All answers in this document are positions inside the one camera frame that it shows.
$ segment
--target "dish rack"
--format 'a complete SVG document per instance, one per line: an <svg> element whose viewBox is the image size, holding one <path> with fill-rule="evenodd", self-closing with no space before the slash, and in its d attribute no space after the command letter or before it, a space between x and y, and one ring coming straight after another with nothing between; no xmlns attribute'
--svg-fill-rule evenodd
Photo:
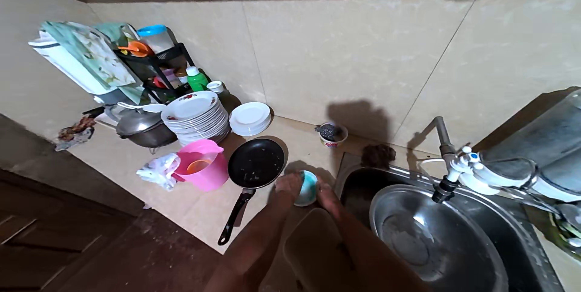
<svg viewBox="0 0 581 292"><path fill-rule="evenodd" d="M159 76L159 78L161 78L163 83L166 85L167 89L166 88L158 88L158 87L155 87L153 85L149 85L147 83L147 80L143 80L143 78L140 78L140 79L142 79L142 81L143 81L143 88L145 89L145 91L147 91L148 94L158 103L169 103L169 102L171 102L171 100L173 100L175 98L178 98L178 97L181 97L185 94L188 94L191 90L188 83L184 83L177 88L173 88L171 86L170 81L167 79L165 74L163 74L163 72L160 68L160 65L165 64L168 61L175 59L175 58L178 58L182 55L185 57L189 66L195 66L192 58L189 56L189 53L185 49L185 46L183 43L177 43L173 47L171 47L170 49L165 50L163 52L160 52L158 54L155 54L153 56L136 57L133 55L126 55L119 50L115 50L115 54L134 73L136 73L137 71L135 71L134 66L131 66L131 63L140 63L140 64L144 64L144 65L149 65L153 68L153 70L156 72L156 74ZM173 98L171 100L167 100L166 102L163 102L160 100L158 95L154 93L154 91L156 91L158 93L168 93L169 92L173 96Z"/></svg>

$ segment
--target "pink pitcher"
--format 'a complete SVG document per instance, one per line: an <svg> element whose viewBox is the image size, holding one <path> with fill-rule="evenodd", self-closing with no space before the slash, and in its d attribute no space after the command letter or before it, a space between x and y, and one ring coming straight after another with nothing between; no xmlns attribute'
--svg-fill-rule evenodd
<svg viewBox="0 0 581 292"><path fill-rule="evenodd" d="M197 140L178 151L180 163L175 175L192 182L202 191L212 191L228 180L228 162L212 140Z"/></svg>

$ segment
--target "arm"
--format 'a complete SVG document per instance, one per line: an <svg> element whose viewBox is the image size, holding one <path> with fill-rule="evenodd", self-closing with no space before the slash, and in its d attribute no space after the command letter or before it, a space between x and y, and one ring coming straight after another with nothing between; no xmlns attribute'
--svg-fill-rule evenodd
<svg viewBox="0 0 581 292"><path fill-rule="evenodd" d="M282 227L302 180L297 174L278 178L275 194L242 229L226 250L205 292L257 291L276 254Z"/></svg>
<svg viewBox="0 0 581 292"><path fill-rule="evenodd" d="M429 291L426 284L389 247L345 210L318 178L317 199L329 212L368 291Z"/></svg>

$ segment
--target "orange ladle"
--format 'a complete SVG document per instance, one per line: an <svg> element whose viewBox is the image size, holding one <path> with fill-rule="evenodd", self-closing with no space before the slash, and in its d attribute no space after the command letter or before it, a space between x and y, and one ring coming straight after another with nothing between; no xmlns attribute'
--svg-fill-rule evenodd
<svg viewBox="0 0 581 292"><path fill-rule="evenodd" d="M153 50L151 50L148 45L136 40L129 42L127 47L119 46L118 48L122 50L129 50L131 55L136 57L146 57L147 55L153 55Z"/></svg>

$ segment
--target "black non-stick pan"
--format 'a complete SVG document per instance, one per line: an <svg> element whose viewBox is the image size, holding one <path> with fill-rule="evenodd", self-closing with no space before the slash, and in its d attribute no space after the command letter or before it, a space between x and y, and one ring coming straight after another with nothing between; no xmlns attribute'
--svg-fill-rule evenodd
<svg viewBox="0 0 581 292"><path fill-rule="evenodd" d="M256 189L271 184L281 174L285 164L282 147L269 139L254 139L238 147L228 162L228 175L242 187L242 193L232 209L218 245L230 240L232 228L240 209L252 198Z"/></svg>

